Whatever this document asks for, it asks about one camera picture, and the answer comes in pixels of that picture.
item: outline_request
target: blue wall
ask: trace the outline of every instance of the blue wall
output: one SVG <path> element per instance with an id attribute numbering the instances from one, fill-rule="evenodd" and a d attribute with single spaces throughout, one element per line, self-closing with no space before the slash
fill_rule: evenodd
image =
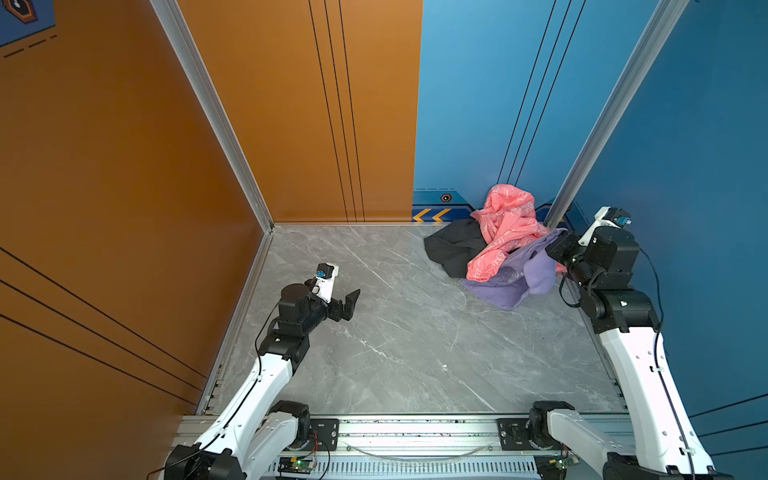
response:
<path id="1" fill-rule="evenodd" d="M 53 0 L 35 0 L 33 5 L 38 19 L 30 23 L 22 22 L 0 5 L 0 47 L 55 25 Z"/>
<path id="2" fill-rule="evenodd" d="M 689 414 L 768 392 L 766 25 L 764 0 L 691 2 L 577 195 L 587 214 L 631 212 Z M 654 292 L 644 259 L 635 270 Z M 766 419 L 768 398 L 692 420 L 704 434 Z M 710 453 L 768 445 L 768 425 L 702 441 Z M 768 478 L 768 450 L 714 460 Z"/>
<path id="3" fill-rule="evenodd" d="M 499 179 L 520 175 L 539 204 L 554 197 L 656 4 L 425 0 L 414 188 L 457 190 L 482 207 Z"/>

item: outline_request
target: wall panel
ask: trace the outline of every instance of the wall panel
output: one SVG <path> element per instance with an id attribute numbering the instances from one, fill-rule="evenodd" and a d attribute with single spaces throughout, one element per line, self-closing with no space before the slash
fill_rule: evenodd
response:
<path id="1" fill-rule="evenodd" d="M 408 220 L 422 3 L 342 0 L 340 8 L 365 220 Z"/>
<path id="2" fill-rule="evenodd" d="M 0 284 L 0 408 L 26 445 L 4 473 L 143 478 L 194 411 L 262 232 L 151 5 L 54 10 L 0 51 L 0 280 L 125 349 Z"/>
<path id="3" fill-rule="evenodd" d="M 307 0 L 179 3 L 273 219 L 347 221 L 353 204 L 342 133 L 334 126 L 334 146 L 329 122 L 339 110 L 323 3 L 311 13 Z"/>

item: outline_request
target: purple cloth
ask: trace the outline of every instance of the purple cloth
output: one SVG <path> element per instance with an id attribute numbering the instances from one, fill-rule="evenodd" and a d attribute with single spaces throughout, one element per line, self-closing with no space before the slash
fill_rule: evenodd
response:
<path id="1" fill-rule="evenodd" d="M 547 293 L 554 285 L 556 262 L 547 255 L 545 247 L 563 231 L 565 228 L 556 228 L 549 235 L 512 252 L 489 281 L 463 279 L 461 284 L 504 310 L 512 310 L 531 293 Z"/>

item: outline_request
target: crumpled clothing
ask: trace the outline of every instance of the crumpled clothing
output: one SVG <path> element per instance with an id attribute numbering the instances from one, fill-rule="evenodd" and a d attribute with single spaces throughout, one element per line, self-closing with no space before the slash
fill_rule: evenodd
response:
<path id="1" fill-rule="evenodd" d="M 467 290 L 498 308 L 512 310 L 531 294 L 547 293 L 554 285 L 557 262 L 545 248 L 564 232 L 556 228 L 509 254 L 498 273 L 487 282 L 461 280 Z"/>
<path id="2" fill-rule="evenodd" d="M 482 210 L 470 214 L 480 222 L 488 246 L 467 265 L 467 280 L 487 282 L 507 260 L 509 252 L 544 237 L 549 229 L 536 221 L 534 198 L 513 185 L 491 188 Z"/>
<path id="3" fill-rule="evenodd" d="M 454 220 L 424 239 L 424 250 L 433 262 L 442 265 L 451 278 L 467 276 L 467 263 L 485 248 L 480 224 L 474 218 Z"/>

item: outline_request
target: marble floor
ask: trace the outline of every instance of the marble floor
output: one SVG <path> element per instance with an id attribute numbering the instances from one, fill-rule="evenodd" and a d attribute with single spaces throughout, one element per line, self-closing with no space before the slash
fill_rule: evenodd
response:
<path id="1" fill-rule="evenodd" d="M 541 399 L 621 411 L 581 315 L 557 289 L 511 312 L 486 303 L 427 258 L 422 239 L 439 228 L 276 227 L 209 413 L 221 412 L 250 371 L 254 337 L 280 290 L 324 261 L 340 267 L 335 298 L 362 289 L 355 316 L 312 332 L 279 399 L 315 414 L 527 412 Z"/>

